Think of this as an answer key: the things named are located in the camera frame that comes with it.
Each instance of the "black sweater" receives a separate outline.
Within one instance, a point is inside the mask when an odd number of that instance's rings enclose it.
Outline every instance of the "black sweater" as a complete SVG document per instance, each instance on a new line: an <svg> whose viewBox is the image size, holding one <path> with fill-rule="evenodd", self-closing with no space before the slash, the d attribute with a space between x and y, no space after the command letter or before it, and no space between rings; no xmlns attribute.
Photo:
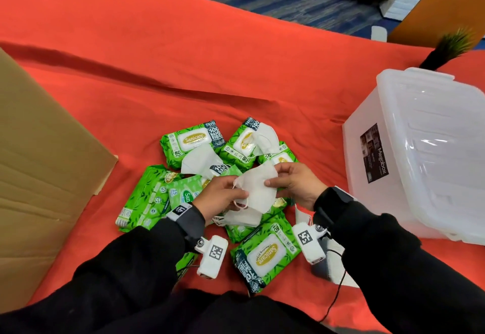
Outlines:
<svg viewBox="0 0 485 334"><path fill-rule="evenodd" d="M485 333L485 292L423 251L391 215L351 202L332 236L345 247L343 264L372 313L392 333ZM0 333L331 332L264 296L172 293L183 253L174 222L162 219L150 231L137 227L80 265L49 297L0 315Z"/></svg>

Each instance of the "wire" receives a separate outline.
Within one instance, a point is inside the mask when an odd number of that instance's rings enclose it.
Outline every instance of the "wire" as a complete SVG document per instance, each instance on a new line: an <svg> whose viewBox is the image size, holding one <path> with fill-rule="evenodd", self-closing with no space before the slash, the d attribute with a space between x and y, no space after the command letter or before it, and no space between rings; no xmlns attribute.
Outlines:
<svg viewBox="0 0 485 334"><path fill-rule="evenodd" d="M338 256L342 257L342 254L339 253L339 252L337 252L337 251L334 251L334 250L331 250L331 249L327 249L327 251L336 253ZM338 288L336 289L335 298L334 298L333 302L330 304L330 306L328 307L327 313L325 314L324 318L321 319L320 322L324 322L325 321L325 319L327 318L328 314L330 313L330 310L332 309L333 305L335 305L335 302L336 302L336 300L338 298L338 294L340 293L340 288L342 288L343 279L345 278L346 275L347 275L347 270L345 270L343 272L342 279L340 280L340 283L338 284Z"/></svg>
<svg viewBox="0 0 485 334"><path fill-rule="evenodd" d="M188 268L198 268L200 265L189 265L189 266L186 266L180 270L177 270L177 274L180 272L180 271L184 271L184 270L187 270Z"/></svg>

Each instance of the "white tracking device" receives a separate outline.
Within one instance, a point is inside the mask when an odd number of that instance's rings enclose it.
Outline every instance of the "white tracking device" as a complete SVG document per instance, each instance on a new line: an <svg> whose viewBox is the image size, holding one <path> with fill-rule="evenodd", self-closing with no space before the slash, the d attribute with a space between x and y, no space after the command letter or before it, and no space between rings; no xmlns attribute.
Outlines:
<svg viewBox="0 0 485 334"><path fill-rule="evenodd" d="M197 275L204 278L215 279L221 269L222 260L226 255L229 243L218 235L212 236L208 241L201 237L197 242L195 250L202 254L200 267L197 269Z"/></svg>
<svg viewBox="0 0 485 334"><path fill-rule="evenodd" d="M320 246L320 243L318 243L318 239L322 238L327 233L326 228L323 228L318 224L309 226L307 223L302 222L295 224L292 227L292 230L303 255L311 265L314 265L325 258L325 252Z"/></svg>

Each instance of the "person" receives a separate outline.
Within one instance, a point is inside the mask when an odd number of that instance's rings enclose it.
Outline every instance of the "person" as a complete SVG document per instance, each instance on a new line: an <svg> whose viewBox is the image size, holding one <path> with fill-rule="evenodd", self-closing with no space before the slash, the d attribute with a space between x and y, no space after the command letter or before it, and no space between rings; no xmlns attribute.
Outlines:
<svg viewBox="0 0 485 334"><path fill-rule="evenodd" d="M312 210L326 186L301 163L276 165L266 181ZM193 201L209 221L246 192L235 177L215 177ZM421 249L390 214L374 215L359 202L325 209L332 238L345 247L343 265L375 317L391 333L485 333L485 292ZM137 227L81 264L73 279L47 298L0 316L6 333L330 333L305 313L265 296L199 290L173 292L176 262L186 248L179 225L161 219Z"/></svg>

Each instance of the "translucent storage bin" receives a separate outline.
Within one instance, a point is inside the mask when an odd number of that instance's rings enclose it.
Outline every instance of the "translucent storage bin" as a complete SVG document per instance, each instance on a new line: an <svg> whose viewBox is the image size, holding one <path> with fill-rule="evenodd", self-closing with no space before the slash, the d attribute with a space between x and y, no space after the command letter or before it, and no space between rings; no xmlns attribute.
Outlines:
<svg viewBox="0 0 485 334"><path fill-rule="evenodd" d="M350 193L418 237L485 245L485 95L387 69L343 125Z"/></svg>

